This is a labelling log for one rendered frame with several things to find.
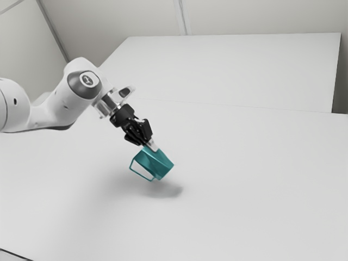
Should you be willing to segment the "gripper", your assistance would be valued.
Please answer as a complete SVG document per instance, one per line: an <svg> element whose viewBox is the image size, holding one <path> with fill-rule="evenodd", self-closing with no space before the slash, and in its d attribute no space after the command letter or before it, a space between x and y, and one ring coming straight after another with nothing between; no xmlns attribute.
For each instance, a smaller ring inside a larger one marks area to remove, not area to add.
<svg viewBox="0 0 348 261"><path fill-rule="evenodd" d="M141 120L134 113L135 110L129 104L124 104L111 115L109 121L116 128L124 128L125 140L137 146L146 146L151 151L157 152L159 147L152 139L153 132L148 119Z"/></svg>

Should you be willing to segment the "teal faceted mug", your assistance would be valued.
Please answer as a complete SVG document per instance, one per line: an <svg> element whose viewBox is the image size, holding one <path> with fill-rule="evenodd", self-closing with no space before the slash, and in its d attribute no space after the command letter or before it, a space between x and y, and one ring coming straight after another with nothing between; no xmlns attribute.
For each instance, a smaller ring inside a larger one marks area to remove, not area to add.
<svg viewBox="0 0 348 261"><path fill-rule="evenodd" d="M143 169L151 174L152 178L149 179L142 175L139 171L133 169L132 166L134 162L138 163ZM132 159L129 169L140 177L151 182L154 179L160 181L172 170L173 167L174 163L161 149L157 149L155 152L153 152L149 147L144 146L143 149Z"/></svg>

